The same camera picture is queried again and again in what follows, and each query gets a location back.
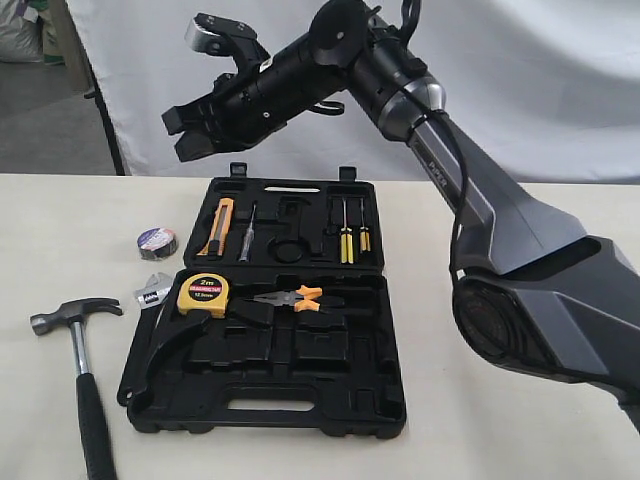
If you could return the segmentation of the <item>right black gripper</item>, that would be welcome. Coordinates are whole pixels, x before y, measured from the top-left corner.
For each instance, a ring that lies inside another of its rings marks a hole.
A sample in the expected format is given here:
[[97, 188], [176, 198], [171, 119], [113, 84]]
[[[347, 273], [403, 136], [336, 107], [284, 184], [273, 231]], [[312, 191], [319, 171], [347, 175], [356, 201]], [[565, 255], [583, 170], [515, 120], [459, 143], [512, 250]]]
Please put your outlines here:
[[280, 128], [275, 107], [259, 86], [261, 68], [272, 57], [265, 49], [232, 55], [238, 71], [220, 74], [212, 91], [161, 116], [169, 135], [183, 133], [174, 148], [180, 162], [199, 160], [216, 150], [248, 150]]

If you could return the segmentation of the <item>right grey black robot arm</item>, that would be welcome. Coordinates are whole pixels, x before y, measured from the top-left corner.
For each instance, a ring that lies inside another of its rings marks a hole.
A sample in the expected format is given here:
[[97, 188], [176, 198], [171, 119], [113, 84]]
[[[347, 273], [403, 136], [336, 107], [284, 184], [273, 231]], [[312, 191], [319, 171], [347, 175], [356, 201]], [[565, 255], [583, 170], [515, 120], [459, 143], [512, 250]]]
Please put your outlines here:
[[275, 54], [247, 24], [199, 13], [190, 48], [236, 66], [210, 93], [163, 116], [183, 162], [251, 149], [347, 91], [388, 141], [416, 156], [454, 222], [452, 311], [470, 348], [513, 372], [585, 383], [639, 419], [639, 275], [617, 245], [523, 189], [448, 115], [446, 94], [409, 48], [421, 5], [384, 21], [362, 1], [329, 1]]

